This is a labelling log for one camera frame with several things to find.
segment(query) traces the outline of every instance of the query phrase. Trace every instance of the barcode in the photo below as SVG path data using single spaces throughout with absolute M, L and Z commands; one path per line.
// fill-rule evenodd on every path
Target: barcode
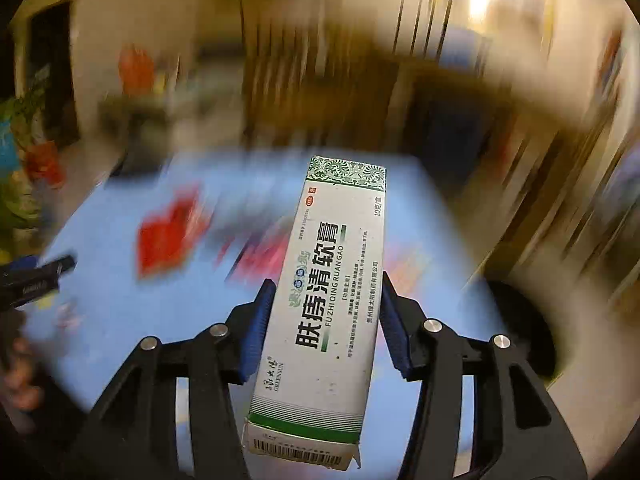
M 278 444 L 272 444 L 271 442 L 265 442 L 256 438 L 254 438 L 254 447 L 272 456 L 288 458 L 290 460 L 300 460 L 301 462 L 310 464 L 338 465 L 342 460 L 341 456 L 279 446 Z

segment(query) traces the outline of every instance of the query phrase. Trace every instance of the metal screw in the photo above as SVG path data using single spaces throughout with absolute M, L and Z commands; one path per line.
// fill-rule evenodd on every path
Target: metal screw
M 497 335 L 494 337 L 494 345 L 498 348 L 509 348 L 509 346 L 511 346 L 511 341 L 505 335 Z
M 442 323 L 437 319 L 428 319 L 424 322 L 423 327 L 427 332 L 439 332 L 442 330 Z
M 145 337 L 140 341 L 140 348 L 143 350 L 153 350 L 156 346 L 158 346 L 158 339 L 155 337 Z
M 213 337 L 222 337 L 229 333 L 229 329 L 224 323 L 216 323 L 211 328 L 209 328 L 209 333 Z

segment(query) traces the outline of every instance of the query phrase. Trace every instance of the blue table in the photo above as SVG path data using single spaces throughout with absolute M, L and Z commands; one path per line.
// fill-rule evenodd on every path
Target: blue table
M 425 266 L 412 296 L 425 313 L 459 334 L 487 340 L 501 332 L 499 314 L 484 283 L 466 286 L 471 274 L 465 253 L 446 210 L 420 165 L 400 156 L 325 152 L 381 164 L 387 168 L 385 267 L 387 256 L 406 248 L 420 251 Z M 262 281 L 229 279 L 242 249 L 229 247 L 218 265 L 209 241 L 194 252 L 183 269 L 163 278 L 136 278 L 136 236 L 142 219 L 162 210 L 174 192 L 200 185 L 201 199 L 214 209 L 214 225 L 233 222 L 235 211 L 260 218 L 263 211 L 292 216 L 300 197 L 311 152 L 215 153 L 178 156 L 157 179 L 111 179 L 94 192 L 69 219 L 43 257 L 65 253 L 78 257 L 76 270 L 63 276 L 52 308 L 27 306 L 26 334 L 48 360 L 52 375 L 85 409 L 90 409 L 131 349 L 146 335 L 163 342 L 191 338 L 226 319 L 236 304 L 251 301 Z M 80 319 L 74 330 L 58 327 L 56 306 L 72 300 Z M 239 430 L 254 384 L 233 386 Z M 252 478 L 396 478 L 410 434 L 420 384 L 405 383 L 392 367 L 382 332 L 378 333 L 369 403 L 360 453 L 362 468 L 337 472 L 246 453 Z M 465 381 L 461 449 L 468 449 L 473 424 L 472 384 Z M 186 396 L 178 384 L 178 452 L 188 464 Z

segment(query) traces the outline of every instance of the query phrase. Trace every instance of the white box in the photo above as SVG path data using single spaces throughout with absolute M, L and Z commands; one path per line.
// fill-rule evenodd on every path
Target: white box
M 359 463 L 382 293 L 386 170 L 314 156 L 267 328 L 243 443 Z

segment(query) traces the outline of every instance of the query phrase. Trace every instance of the floor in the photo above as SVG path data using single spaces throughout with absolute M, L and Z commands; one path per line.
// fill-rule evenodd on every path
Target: floor
M 206 149 L 237 145 L 237 119 L 229 114 L 217 118 L 215 128 L 206 128 L 234 132 L 207 137 Z M 184 149 L 194 150 L 202 142 L 198 140 L 201 132 L 197 122 L 183 121 L 172 136 L 174 140 L 187 139 Z M 98 135 L 62 153 L 67 183 L 54 197 L 54 232 L 93 187 L 108 176 L 120 153 L 116 142 Z M 513 213 L 516 196 L 513 190 L 492 185 L 480 171 L 460 198 L 451 203 L 461 236 L 478 269 L 499 240 Z M 552 327 L 561 373 L 549 392 L 574 435 L 589 473 L 594 474 L 620 446 L 640 415 L 640 367 L 636 362 L 640 354 L 640 319 L 624 316 L 609 306 L 611 288 L 600 279 L 597 269 L 578 277 L 579 267 L 580 261 L 562 260 L 555 247 L 543 246 L 510 278 L 538 302 Z

